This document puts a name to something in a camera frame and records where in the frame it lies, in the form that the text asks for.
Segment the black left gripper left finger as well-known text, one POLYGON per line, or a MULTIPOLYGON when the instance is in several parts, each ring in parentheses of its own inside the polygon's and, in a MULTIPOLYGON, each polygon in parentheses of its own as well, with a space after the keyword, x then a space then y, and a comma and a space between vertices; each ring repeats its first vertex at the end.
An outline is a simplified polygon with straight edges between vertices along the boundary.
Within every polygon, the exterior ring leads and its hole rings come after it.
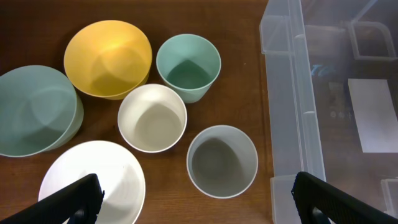
POLYGON ((104 199, 98 176, 88 174, 1 224, 81 223, 95 224, 104 199))

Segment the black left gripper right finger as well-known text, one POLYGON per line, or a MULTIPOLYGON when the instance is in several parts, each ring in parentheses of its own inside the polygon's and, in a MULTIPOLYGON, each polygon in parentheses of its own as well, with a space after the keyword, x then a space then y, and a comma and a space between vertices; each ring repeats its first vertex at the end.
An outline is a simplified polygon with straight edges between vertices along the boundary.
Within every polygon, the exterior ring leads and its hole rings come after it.
POLYGON ((302 223, 397 224, 396 218, 308 172, 296 175, 291 194, 302 223))

